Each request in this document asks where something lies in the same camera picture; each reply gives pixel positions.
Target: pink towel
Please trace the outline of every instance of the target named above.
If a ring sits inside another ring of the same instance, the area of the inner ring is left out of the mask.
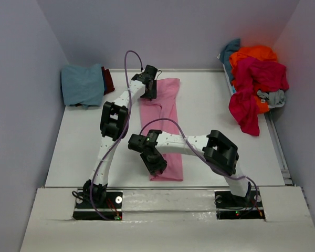
[[[157,118],[170,118],[177,122],[176,95],[179,92],[180,80],[167,78],[157,81],[156,99],[150,101],[140,100],[141,127]],[[147,126],[143,135],[151,129],[162,130],[170,134],[179,134],[179,130],[170,121],[157,121]],[[150,176],[152,181],[182,181],[182,158],[180,154],[163,154],[167,167],[162,174]]]

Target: white tabletop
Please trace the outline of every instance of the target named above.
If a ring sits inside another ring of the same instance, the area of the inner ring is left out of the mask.
[[[115,86],[103,102],[125,90],[123,72],[112,72]],[[179,78],[178,121],[188,135],[220,130],[238,146],[240,167],[259,186],[284,185],[266,120],[259,116],[260,136],[241,132],[228,110],[230,93],[223,72],[164,72],[162,78]],[[101,108],[66,107],[51,161],[46,187],[82,187],[89,178],[99,151]],[[132,109],[129,133],[119,144],[111,165],[109,187],[208,187],[227,186],[194,156],[183,156],[182,182],[151,182],[138,153],[127,148],[132,133],[139,133],[139,103]]]
[[[71,190],[38,189],[22,252],[315,252],[299,187],[260,188],[266,221],[217,220],[212,190],[124,190],[123,221],[79,221]]]

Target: pile of clothes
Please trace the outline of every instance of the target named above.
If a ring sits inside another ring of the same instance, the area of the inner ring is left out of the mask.
[[[95,64],[92,67],[67,65],[61,71],[61,86],[64,104],[101,106],[103,96],[114,91],[109,69]]]
[[[244,133],[259,136],[258,114],[285,104],[289,89],[286,67],[266,46],[240,47],[232,40],[217,56],[224,64],[231,85],[229,110]]]

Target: blue cloth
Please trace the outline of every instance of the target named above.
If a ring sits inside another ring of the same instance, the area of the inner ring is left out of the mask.
[[[61,72],[62,93],[65,105],[82,104],[100,106],[104,96],[104,81],[101,65],[90,68],[65,66]]]
[[[224,49],[220,52],[219,60],[224,64],[226,73],[229,77],[230,82],[235,78],[231,73],[232,67],[229,61],[229,57],[234,52],[239,51],[240,49],[240,38],[230,41]]]
[[[105,81],[105,74],[104,74],[103,68],[101,69],[101,74],[103,75],[104,92],[106,92],[107,91],[107,85],[106,85],[106,81]]]

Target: white wall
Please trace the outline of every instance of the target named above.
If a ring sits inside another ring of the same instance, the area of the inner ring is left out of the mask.
[[[67,60],[35,0],[0,0],[0,252],[19,251],[63,113]]]
[[[123,68],[132,49],[158,68],[221,68],[215,56],[231,39],[272,46],[299,0],[38,2],[70,63]]]
[[[294,182],[304,187],[315,223],[315,0],[301,0],[275,43],[287,66],[286,105],[275,124]]]

